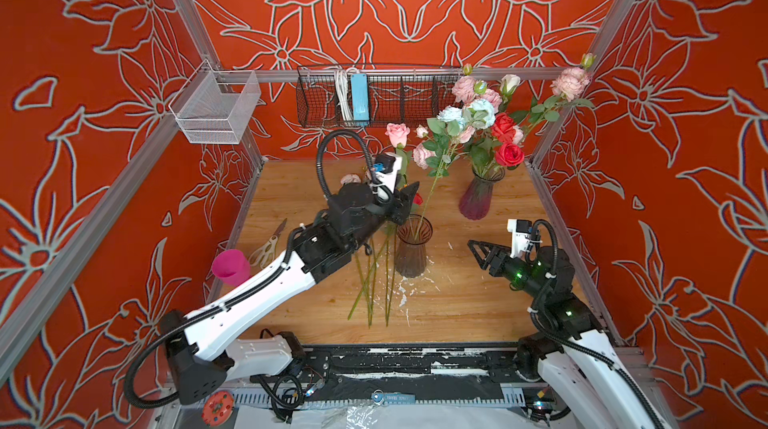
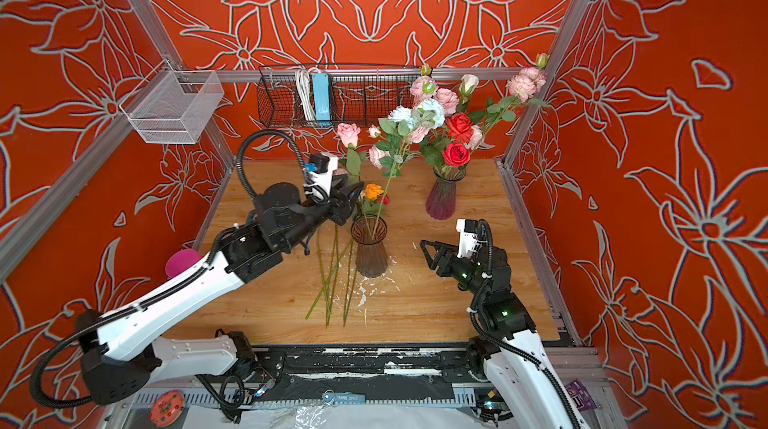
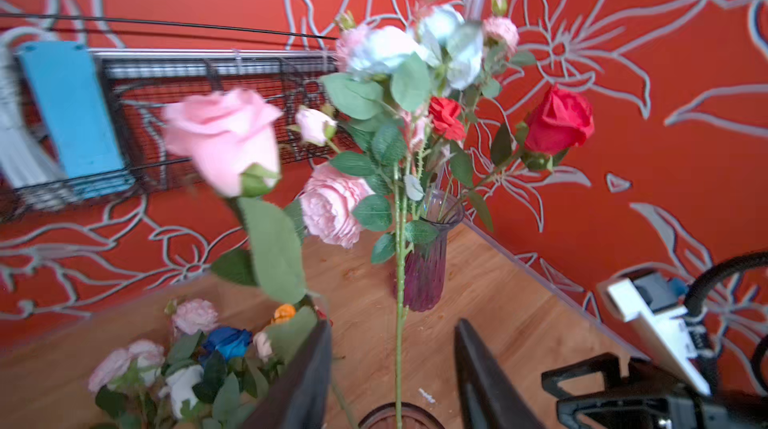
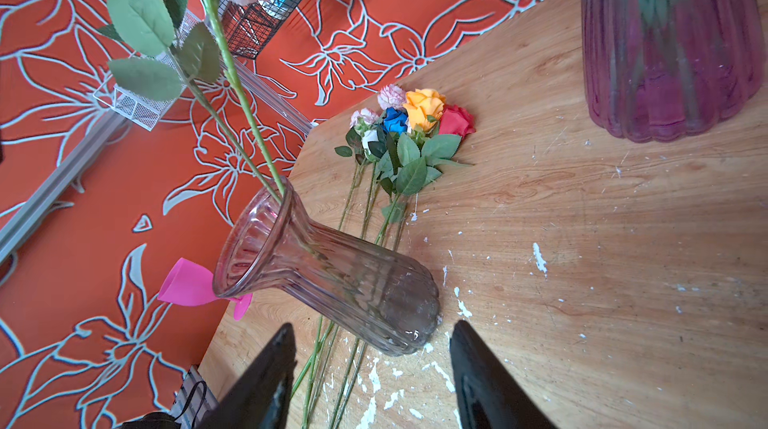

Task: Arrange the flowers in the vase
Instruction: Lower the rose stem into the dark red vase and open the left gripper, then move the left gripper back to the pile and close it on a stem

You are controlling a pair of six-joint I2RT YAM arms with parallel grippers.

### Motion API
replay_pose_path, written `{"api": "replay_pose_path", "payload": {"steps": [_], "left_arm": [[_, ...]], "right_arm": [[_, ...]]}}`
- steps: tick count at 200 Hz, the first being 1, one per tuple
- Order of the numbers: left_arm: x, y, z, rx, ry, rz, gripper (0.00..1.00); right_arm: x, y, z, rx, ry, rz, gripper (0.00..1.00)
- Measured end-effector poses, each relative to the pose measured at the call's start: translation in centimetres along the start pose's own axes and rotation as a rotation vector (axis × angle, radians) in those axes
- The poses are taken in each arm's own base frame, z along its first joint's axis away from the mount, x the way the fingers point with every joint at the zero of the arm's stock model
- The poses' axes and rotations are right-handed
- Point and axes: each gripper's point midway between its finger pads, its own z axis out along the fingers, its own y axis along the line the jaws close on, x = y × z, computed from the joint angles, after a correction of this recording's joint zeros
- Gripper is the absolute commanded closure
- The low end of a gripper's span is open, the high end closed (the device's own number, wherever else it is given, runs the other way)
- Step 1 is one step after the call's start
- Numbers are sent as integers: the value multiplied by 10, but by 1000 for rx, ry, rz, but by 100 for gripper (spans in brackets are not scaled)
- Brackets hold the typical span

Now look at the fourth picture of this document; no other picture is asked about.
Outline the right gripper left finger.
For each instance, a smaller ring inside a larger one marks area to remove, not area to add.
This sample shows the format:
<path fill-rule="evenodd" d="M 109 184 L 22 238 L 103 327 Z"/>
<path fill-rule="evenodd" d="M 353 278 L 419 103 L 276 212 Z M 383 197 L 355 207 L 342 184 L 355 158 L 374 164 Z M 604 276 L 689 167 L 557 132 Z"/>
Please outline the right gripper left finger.
<path fill-rule="evenodd" d="M 285 428 L 296 364 L 294 329 L 285 323 L 198 428 Z"/>

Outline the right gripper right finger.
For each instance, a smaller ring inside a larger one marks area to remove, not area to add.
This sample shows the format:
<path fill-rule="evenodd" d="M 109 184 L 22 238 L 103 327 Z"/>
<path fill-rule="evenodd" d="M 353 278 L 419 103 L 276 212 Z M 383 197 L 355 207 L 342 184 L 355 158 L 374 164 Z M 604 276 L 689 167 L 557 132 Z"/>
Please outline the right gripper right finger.
<path fill-rule="evenodd" d="M 554 426 L 465 320 L 454 325 L 450 356 L 464 428 Z"/>

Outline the brown ribbed glass vase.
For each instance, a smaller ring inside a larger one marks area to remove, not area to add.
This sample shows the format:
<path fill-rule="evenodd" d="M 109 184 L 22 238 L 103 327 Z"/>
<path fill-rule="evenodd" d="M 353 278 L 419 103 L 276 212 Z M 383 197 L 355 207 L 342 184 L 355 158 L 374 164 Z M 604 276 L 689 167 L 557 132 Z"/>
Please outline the brown ribbed glass vase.
<path fill-rule="evenodd" d="M 290 182 L 263 187 L 226 239 L 212 290 L 276 288 L 391 356 L 417 352 L 439 325 L 437 284 L 417 260 L 312 220 Z"/>

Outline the purple ribbed glass vase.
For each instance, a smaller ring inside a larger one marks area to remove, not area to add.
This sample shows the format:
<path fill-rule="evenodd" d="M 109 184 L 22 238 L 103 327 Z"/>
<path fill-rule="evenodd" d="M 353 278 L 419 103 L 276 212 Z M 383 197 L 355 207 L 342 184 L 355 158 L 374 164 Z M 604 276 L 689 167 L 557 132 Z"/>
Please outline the purple ribbed glass vase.
<path fill-rule="evenodd" d="M 581 0 L 592 120 L 634 142 L 703 133 L 764 80 L 757 0 Z"/>

